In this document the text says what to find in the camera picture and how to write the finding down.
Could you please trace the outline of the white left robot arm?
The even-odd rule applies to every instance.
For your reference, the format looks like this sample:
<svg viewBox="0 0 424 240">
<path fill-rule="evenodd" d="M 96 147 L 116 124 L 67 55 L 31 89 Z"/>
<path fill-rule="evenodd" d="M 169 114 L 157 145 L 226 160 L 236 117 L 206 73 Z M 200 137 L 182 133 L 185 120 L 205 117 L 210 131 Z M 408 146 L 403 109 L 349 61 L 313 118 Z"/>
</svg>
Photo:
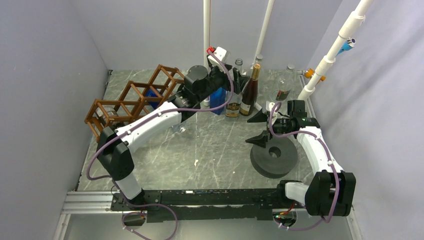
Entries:
<svg viewBox="0 0 424 240">
<path fill-rule="evenodd" d="M 236 68 L 214 66 L 208 71 L 202 65 L 188 70 L 177 92 L 166 102 L 139 120 L 119 128 L 104 128 L 94 155 L 108 177 L 124 195 L 124 204 L 131 210 L 145 203 L 145 191 L 134 175 L 132 154 L 161 131 L 178 125 L 201 111 L 201 102 L 218 89 L 239 93 L 248 77 Z"/>
</svg>

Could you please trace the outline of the dark wine bottle gold cap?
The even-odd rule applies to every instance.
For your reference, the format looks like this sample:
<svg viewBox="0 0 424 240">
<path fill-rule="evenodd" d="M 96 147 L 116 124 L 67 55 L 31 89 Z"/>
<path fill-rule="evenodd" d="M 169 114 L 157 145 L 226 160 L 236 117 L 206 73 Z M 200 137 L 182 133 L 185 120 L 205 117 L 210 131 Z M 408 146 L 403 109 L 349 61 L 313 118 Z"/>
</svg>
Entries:
<svg viewBox="0 0 424 240">
<path fill-rule="evenodd" d="M 249 116 L 253 113 L 258 95 L 258 78 L 261 71 L 261 65 L 256 63 L 253 65 L 252 73 L 249 81 L 245 85 L 242 93 L 239 113 L 243 116 Z"/>
</svg>

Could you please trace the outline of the clear bottle red black label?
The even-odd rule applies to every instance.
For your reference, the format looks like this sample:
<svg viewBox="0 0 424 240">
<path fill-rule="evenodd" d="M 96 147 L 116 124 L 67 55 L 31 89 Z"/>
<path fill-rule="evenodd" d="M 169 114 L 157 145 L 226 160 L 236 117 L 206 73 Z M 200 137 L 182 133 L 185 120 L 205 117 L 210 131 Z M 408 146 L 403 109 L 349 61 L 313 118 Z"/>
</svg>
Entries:
<svg viewBox="0 0 424 240">
<path fill-rule="evenodd" d="M 260 68 L 260 71 L 262 72 L 263 71 L 263 55 L 262 54 L 257 54 L 256 56 L 255 56 L 255 59 L 254 59 L 254 61 L 253 61 L 253 64 L 250 66 L 250 70 L 253 70 L 254 69 L 254 66 L 256 65 L 256 64 L 259 64 L 260 66 L 261 66 L 261 68 Z"/>
</svg>

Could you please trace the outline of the tall clear bottle black label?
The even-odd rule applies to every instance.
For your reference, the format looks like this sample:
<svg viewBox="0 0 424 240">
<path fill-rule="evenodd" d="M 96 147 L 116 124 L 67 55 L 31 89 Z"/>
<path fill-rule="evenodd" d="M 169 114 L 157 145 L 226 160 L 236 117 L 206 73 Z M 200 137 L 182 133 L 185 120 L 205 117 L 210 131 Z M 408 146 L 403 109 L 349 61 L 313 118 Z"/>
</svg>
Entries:
<svg viewBox="0 0 424 240">
<path fill-rule="evenodd" d="M 237 58 L 234 61 L 234 68 L 237 69 L 237 72 L 242 75 L 243 74 L 243 60 L 241 58 Z"/>
</svg>

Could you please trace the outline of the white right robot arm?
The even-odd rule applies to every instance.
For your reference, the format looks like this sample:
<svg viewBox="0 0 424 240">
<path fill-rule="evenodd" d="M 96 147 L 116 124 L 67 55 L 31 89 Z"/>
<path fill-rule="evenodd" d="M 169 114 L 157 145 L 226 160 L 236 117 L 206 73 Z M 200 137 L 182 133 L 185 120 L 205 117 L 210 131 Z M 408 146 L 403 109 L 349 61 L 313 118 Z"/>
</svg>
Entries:
<svg viewBox="0 0 424 240">
<path fill-rule="evenodd" d="M 287 115 L 279 113 L 281 102 L 268 102 L 249 123 L 266 123 L 266 130 L 246 143 L 265 148 L 273 140 L 294 136 L 302 146 L 313 172 L 309 185 L 296 180 L 282 180 L 277 186 L 276 203 L 289 207 L 302 204 L 311 216 L 346 217 L 351 212 L 356 178 L 335 160 L 324 141 L 317 119 L 309 117 L 303 100 L 289 100 Z"/>
</svg>

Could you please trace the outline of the clear bottle black cap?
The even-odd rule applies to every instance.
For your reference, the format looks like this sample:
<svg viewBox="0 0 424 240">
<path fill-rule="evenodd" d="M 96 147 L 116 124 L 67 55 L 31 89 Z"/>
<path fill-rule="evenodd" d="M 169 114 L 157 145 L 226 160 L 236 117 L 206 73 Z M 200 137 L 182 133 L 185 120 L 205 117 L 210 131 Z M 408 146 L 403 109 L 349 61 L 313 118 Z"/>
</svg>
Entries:
<svg viewBox="0 0 424 240">
<path fill-rule="evenodd" d="M 240 115 L 240 105 L 242 102 L 242 94 L 241 93 L 231 93 L 230 91 L 226 92 L 226 101 L 230 98 L 231 100 L 225 107 L 225 119 L 227 121 L 235 122 L 238 120 Z"/>
</svg>

